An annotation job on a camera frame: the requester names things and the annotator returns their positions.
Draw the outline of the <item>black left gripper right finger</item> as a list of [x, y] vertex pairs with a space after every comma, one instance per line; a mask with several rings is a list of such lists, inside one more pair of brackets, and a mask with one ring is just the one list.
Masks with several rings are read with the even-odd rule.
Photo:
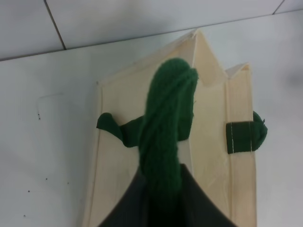
[[233, 227], [199, 187], [187, 167], [181, 165], [182, 189], [178, 203], [178, 227]]

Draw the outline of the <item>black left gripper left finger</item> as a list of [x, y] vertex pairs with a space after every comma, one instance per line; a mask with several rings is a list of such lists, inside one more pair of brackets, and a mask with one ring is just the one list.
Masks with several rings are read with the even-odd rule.
[[100, 227], [147, 227], [149, 196], [143, 175], [136, 174], [121, 200]]

